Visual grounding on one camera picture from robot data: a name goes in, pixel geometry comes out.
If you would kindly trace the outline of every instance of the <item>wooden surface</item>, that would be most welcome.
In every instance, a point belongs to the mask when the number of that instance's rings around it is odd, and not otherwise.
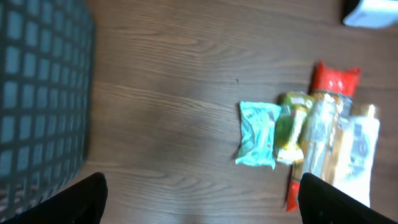
[[[92,133],[102,223],[301,223],[289,168],[237,166],[239,101],[307,91],[313,66],[363,69],[382,126],[371,201],[398,221],[398,32],[340,24],[336,0],[92,0]]]

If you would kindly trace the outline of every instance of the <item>laundry basket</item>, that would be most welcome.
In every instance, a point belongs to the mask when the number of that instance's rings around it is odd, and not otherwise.
[[[84,0],[0,0],[0,221],[85,160],[94,33]]]

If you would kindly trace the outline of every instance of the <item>yellow and green package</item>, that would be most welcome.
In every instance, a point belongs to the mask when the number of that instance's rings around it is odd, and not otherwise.
[[[278,162],[291,165],[304,158],[298,140],[314,98],[304,93],[288,92],[282,100],[282,112],[276,124],[274,155]]]
[[[242,140],[235,163],[248,166],[271,166],[275,169],[272,149],[280,106],[252,102],[240,102],[239,105]]]

